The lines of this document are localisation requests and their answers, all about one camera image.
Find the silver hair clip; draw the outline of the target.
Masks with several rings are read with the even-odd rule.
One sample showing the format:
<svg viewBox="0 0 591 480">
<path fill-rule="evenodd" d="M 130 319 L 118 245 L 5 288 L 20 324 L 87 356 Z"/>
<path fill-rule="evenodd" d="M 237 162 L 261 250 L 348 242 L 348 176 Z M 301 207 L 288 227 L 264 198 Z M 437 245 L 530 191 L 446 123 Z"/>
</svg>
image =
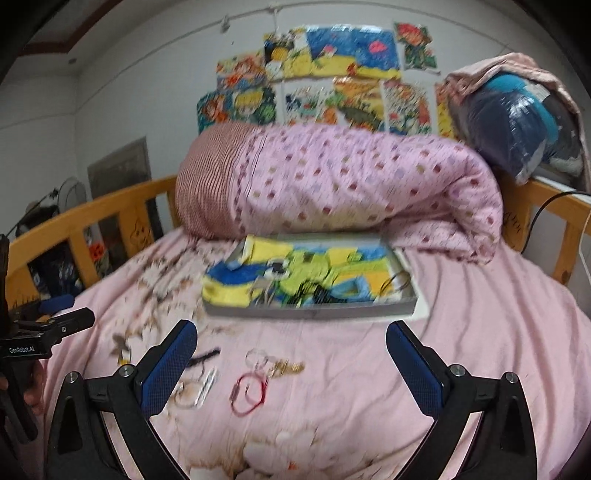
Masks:
<svg viewBox="0 0 591 480">
<path fill-rule="evenodd" d="M 197 409 L 200 409 L 202 406 L 204 406 L 205 401 L 207 400 L 207 397 L 209 395 L 209 393 L 211 392 L 212 387 L 214 386 L 216 380 L 218 377 L 218 370 L 216 368 L 212 368 L 211 370 L 209 370 L 206 375 L 204 376 L 204 378 L 202 379 L 201 383 L 200 383 L 200 387 L 199 390 L 197 392 L 197 396 L 195 397 L 194 400 L 194 407 L 197 407 Z"/>
</svg>

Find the blue hair claw clip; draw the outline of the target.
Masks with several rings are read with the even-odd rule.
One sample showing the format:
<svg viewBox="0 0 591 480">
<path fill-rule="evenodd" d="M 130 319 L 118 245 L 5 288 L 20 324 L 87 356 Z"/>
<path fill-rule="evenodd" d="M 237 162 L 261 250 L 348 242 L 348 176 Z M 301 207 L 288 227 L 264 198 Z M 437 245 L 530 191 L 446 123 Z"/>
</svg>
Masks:
<svg viewBox="0 0 591 480">
<path fill-rule="evenodd" d="M 353 277 L 332 285 L 332 298 L 345 303 L 369 303 L 374 301 L 370 284 L 365 277 Z"/>
</svg>

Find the beige hair claw clip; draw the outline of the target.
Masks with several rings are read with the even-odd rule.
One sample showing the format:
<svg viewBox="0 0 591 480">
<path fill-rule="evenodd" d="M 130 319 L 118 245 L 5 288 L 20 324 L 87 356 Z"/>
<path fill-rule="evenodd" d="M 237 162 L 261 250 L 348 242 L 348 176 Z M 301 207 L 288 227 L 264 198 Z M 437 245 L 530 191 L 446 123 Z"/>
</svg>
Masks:
<svg viewBox="0 0 591 480">
<path fill-rule="evenodd" d="M 269 306 L 277 302 L 280 281 L 273 278 L 259 277 L 249 287 L 249 302 L 252 305 Z"/>
</svg>

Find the pink floral bed sheet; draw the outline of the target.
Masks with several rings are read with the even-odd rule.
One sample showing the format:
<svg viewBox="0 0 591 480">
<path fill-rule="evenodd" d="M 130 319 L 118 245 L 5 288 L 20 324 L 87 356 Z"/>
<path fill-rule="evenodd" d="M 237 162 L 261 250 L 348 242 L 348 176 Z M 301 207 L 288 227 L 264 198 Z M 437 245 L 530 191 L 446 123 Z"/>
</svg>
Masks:
<svg viewBox="0 0 591 480">
<path fill-rule="evenodd" d="M 193 479 L 390 479 L 431 421 L 386 348 L 383 322 L 257 321 L 209 317 L 200 280 L 235 243 L 174 230 L 77 298 L 94 326 L 46 362 L 53 408 L 70 371 L 112 374 L 181 319 L 214 351 L 184 374 L 187 389 L 153 425 Z M 555 477 L 590 422 L 590 322 L 571 293 L 507 245 L 485 265 L 408 252 L 430 315 L 415 334 L 449 364 L 521 379 L 536 436 L 538 475 Z M 194 400 L 218 377 L 200 409 Z"/>
</svg>

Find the grey tray with frog cloth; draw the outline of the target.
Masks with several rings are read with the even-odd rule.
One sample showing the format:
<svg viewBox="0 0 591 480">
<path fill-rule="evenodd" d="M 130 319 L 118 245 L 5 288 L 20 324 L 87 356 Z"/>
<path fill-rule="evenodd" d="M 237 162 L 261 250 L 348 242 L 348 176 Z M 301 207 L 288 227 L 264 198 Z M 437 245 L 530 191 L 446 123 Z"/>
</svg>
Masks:
<svg viewBox="0 0 591 480">
<path fill-rule="evenodd" d="M 259 277 L 280 281 L 277 302 L 249 302 Z M 373 302 L 332 298 L 332 285 L 353 277 L 366 278 Z M 206 271 L 201 297 L 211 315 L 273 320 L 412 319 L 425 309 L 403 252 L 362 234 L 249 235 Z"/>
</svg>

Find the rolled pink dotted quilt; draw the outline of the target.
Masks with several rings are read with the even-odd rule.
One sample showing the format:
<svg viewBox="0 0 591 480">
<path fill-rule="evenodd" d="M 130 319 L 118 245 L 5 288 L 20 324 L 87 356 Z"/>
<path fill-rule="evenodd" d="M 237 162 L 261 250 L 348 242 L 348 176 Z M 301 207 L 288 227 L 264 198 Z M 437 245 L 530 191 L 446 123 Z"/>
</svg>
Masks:
<svg viewBox="0 0 591 480">
<path fill-rule="evenodd" d="M 175 202 L 200 238 L 376 231 L 478 263 L 495 255 L 503 219 L 498 183 L 471 148 L 311 123 L 208 127 L 179 168 Z"/>
</svg>

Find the wooden bed rail right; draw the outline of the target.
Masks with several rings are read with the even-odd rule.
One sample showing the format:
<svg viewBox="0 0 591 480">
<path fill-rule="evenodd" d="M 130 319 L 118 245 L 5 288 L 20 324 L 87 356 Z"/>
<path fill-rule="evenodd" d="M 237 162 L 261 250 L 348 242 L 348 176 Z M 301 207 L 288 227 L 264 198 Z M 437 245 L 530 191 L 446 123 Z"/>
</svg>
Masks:
<svg viewBox="0 0 591 480">
<path fill-rule="evenodd" d="M 575 270 L 590 266 L 590 195 L 536 176 L 523 185 L 498 177 L 503 238 L 515 251 L 567 285 Z"/>
</svg>

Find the grey wall panel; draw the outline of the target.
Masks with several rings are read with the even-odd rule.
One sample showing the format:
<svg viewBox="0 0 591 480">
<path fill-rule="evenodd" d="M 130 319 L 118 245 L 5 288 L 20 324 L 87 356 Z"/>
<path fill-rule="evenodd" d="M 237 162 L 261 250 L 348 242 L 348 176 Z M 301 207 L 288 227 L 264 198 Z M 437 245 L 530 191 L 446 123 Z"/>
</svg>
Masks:
<svg viewBox="0 0 591 480">
<path fill-rule="evenodd" d="M 93 199 L 149 181 L 151 170 L 146 138 L 140 138 L 87 167 Z"/>
</svg>

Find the colourful drawings on wall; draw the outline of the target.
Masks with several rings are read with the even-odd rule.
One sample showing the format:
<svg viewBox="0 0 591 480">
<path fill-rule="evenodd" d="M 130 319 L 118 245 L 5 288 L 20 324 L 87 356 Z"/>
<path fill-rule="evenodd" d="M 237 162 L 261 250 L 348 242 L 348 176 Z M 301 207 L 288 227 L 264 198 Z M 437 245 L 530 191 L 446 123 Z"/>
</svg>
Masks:
<svg viewBox="0 0 591 480">
<path fill-rule="evenodd" d="M 453 138 L 443 84 L 429 93 L 403 79 L 414 70 L 438 70 L 423 25 L 304 25 L 270 32 L 262 49 L 217 62 L 215 89 L 197 101 L 197 128 L 230 120 L 320 123 Z"/>
</svg>

